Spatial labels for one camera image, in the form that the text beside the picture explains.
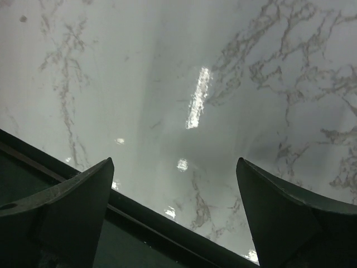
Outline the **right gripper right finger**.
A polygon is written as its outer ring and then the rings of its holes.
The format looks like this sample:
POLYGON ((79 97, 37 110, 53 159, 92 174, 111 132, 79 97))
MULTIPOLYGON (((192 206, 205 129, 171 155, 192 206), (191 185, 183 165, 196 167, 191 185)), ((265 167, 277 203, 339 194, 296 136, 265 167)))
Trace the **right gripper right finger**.
POLYGON ((356 267, 356 206, 280 179, 244 158, 238 187, 261 267, 356 267))

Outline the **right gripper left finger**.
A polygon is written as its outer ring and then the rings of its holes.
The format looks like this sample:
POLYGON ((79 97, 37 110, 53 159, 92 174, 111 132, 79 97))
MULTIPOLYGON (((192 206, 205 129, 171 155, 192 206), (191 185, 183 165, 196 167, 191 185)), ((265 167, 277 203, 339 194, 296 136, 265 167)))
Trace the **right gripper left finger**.
POLYGON ((1 267, 92 267, 107 209, 111 158, 1 206, 1 267))

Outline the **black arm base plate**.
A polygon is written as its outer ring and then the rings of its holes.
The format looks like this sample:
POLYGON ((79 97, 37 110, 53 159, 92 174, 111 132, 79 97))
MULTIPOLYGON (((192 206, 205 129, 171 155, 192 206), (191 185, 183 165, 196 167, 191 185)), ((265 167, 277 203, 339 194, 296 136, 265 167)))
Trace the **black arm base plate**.
MULTIPOLYGON (((82 173, 1 132, 1 206, 82 173)), ((254 263, 110 190, 92 267, 253 267, 254 263)))

